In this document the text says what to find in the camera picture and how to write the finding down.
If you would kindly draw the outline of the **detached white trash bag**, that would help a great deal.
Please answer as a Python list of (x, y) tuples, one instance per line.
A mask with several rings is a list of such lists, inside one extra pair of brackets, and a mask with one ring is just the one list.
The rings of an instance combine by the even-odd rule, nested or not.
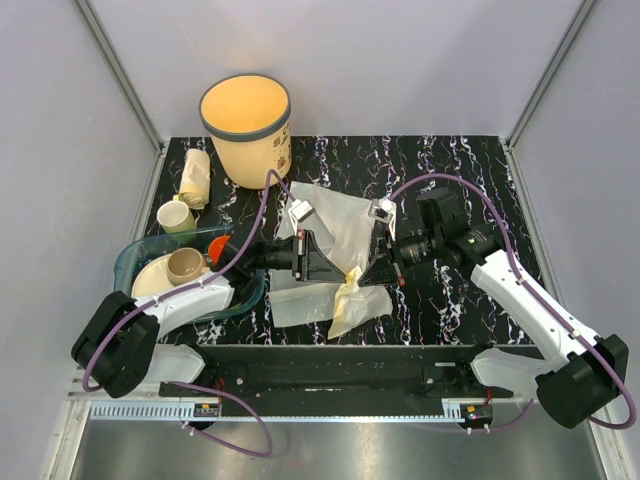
[(328, 338), (344, 335), (365, 322), (392, 313), (382, 286), (359, 287), (370, 255), (372, 202), (321, 186), (293, 182), (293, 196), (315, 212), (299, 224), (312, 231), (321, 252), (342, 272), (338, 283), (296, 281), (288, 270), (270, 270), (268, 293), (274, 326), (286, 328), (329, 320)]

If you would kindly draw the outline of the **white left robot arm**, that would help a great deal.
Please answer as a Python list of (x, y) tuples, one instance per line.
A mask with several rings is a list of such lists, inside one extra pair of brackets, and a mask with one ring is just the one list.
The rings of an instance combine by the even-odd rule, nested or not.
[(121, 398), (145, 381), (169, 380), (167, 368), (172, 366), (190, 393), (206, 395), (215, 386), (214, 369), (192, 347), (161, 353), (160, 338), (243, 303), (255, 290), (260, 270), (287, 270), (299, 282), (345, 279), (311, 230), (271, 242), (246, 241), (241, 248), (222, 237), (211, 244), (212, 264), (196, 270), (194, 279), (160, 294), (134, 298), (114, 291), (103, 299), (71, 348), (72, 359), (85, 371), (86, 391), (104, 390)]

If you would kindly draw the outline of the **white trash bag roll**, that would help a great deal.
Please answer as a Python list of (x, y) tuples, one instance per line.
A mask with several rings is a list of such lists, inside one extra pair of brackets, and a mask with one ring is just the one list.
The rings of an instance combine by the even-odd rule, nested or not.
[(203, 210), (209, 203), (211, 186), (211, 160), (199, 149), (185, 154), (184, 169), (178, 193), (173, 199), (182, 201), (192, 210)]

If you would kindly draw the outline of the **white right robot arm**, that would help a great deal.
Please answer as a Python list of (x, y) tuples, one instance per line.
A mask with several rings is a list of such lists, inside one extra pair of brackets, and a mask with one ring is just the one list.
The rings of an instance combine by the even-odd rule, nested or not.
[(472, 397), (497, 387), (531, 397), (568, 429), (621, 395), (629, 357), (622, 339), (604, 338), (570, 315), (510, 258), (496, 229), (488, 223), (470, 225), (448, 189), (426, 192), (417, 204), (422, 228), (397, 238), (395, 203), (388, 198), (373, 201), (369, 215), (383, 230), (359, 285), (402, 286), (413, 267), (447, 266), (496, 301), (542, 355), (535, 360), (484, 348), (454, 371), (460, 393)]

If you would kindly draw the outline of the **yellow trash bin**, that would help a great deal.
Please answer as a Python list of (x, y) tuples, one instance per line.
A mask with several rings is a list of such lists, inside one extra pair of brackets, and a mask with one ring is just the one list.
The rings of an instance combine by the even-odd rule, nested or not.
[(286, 176), (292, 163), (291, 98), (278, 80), (239, 74), (210, 86), (199, 101), (199, 116), (230, 180), (258, 190)]

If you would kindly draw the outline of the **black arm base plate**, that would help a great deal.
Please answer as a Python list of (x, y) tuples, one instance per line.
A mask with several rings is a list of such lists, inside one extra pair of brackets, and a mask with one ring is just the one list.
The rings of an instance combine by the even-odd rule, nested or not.
[(219, 345), (199, 348), (194, 385), (248, 397), (276, 391), (382, 391), (432, 397), (507, 398), (471, 372), (471, 346)]

